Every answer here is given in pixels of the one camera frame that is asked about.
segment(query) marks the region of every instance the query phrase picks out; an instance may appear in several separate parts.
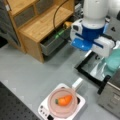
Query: orange object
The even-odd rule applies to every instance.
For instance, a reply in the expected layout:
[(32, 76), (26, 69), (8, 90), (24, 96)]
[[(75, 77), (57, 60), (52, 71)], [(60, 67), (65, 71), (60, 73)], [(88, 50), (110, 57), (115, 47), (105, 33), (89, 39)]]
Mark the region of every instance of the orange object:
[(72, 96), (67, 95), (59, 99), (56, 99), (55, 103), (58, 104), (59, 106), (67, 106), (71, 102), (71, 100), (72, 100)]

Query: wooden shelf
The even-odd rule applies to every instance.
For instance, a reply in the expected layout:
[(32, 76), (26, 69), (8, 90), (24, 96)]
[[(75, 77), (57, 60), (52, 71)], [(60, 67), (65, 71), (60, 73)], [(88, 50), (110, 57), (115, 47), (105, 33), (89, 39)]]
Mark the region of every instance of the wooden shelf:
[(36, 1), (37, 0), (8, 0), (11, 8), (11, 15), (15, 16)]
[[(38, 18), (20, 29), (20, 33), (24, 36), (27, 36), (28, 38), (32, 38), (35, 42), (41, 42), (54, 30), (53, 16), (57, 8), (57, 5), (53, 5), (50, 9), (44, 12), (43, 15), (40, 15)], [(62, 24), (72, 14), (73, 11), (60, 8), (56, 15), (56, 27)]]

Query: drawer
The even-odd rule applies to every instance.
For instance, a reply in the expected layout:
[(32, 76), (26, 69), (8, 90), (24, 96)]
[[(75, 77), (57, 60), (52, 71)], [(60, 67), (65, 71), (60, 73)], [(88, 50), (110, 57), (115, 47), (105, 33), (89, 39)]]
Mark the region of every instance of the drawer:
[(5, 22), (8, 25), (11, 25), (11, 20), (7, 11), (0, 9), (0, 21)]
[(18, 14), (14, 17), (14, 21), (17, 27), (20, 27), (30, 19), (35, 16), (33, 6), (29, 7), (28, 9), (24, 10), (22, 13)]
[(36, 8), (39, 14), (43, 13), (53, 4), (53, 0), (40, 0), (36, 3)]
[[(67, 39), (70, 36), (70, 28), (64, 32), (60, 30), (61, 37)], [(63, 42), (64, 39), (58, 37), (58, 35), (51, 35), (40, 43), (43, 54), (49, 56), (53, 51), (56, 50)]]
[(5, 10), (5, 4), (2, 0), (0, 0), (0, 9)]
[(16, 44), (19, 44), (19, 40), (13, 28), (2, 22), (0, 22), (0, 36), (5, 38), (6, 40), (11, 40), (14, 41)]
[(4, 28), (4, 30), (6, 30), (6, 31), (15, 32), (13, 29), (13, 26), (8, 25), (8, 24), (4, 23), (3, 21), (0, 21), (0, 28)]

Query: wooden cabinet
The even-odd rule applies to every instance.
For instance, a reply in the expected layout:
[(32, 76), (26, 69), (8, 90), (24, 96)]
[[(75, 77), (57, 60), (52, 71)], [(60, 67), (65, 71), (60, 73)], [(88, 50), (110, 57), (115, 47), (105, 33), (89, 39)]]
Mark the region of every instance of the wooden cabinet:
[[(4, 0), (4, 4), (8, 9), (7, 14), (9, 14), (7, 17), (9, 17), (10, 24), (16, 34), (16, 37), (15, 34), (11, 34), (11, 37), (15, 39), (18, 38), (17, 41), (20, 43), (20, 46), (18, 44), (15, 44), (15, 46), (27, 52), (40, 62), (44, 62), (41, 42), (44, 43), (46, 38), (53, 33), (53, 17), (55, 11), (65, 1), (66, 0)], [(61, 26), (73, 13), (74, 0), (68, 0), (60, 7), (56, 14), (56, 28)], [(9, 21), (4, 20), (5, 18), (2, 18), (2, 15), (0, 15), (0, 19), (3, 19), (5, 23), (9, 24)]]

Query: wooden drawer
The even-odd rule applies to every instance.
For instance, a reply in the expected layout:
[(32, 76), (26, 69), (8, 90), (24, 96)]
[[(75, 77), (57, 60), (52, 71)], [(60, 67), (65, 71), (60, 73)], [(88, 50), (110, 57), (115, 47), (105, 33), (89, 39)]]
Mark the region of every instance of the wooden drawer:
[(43, 13), (53, 4), (53, 0), (40, 0), (36, 3), (36, 8), (39, 14)]
[(24, 10), (22, 13), (15, 16), (14, 21), (16, 23), (16, 26), (20, 27), (21, 25), (32, 19), (34, 16), (35, 16), (34, 8), (33, 6), (31, 6)]
[(9, 18), (9, 15), (8, 15), (7, 11), (0, 9), (0, 21), (11, 25), (11, 20)]
[(64, 39), (55, 34), (56, 33), (40, 43), (42, 52), (46, 56), (50, 55), (54, 50), (56, 50), (56, 48), (58, 48), (64, 42), (64, 39), (67, 39), (70, 36), (70, 28), (65, 31), (60, 30), (60, 36)]

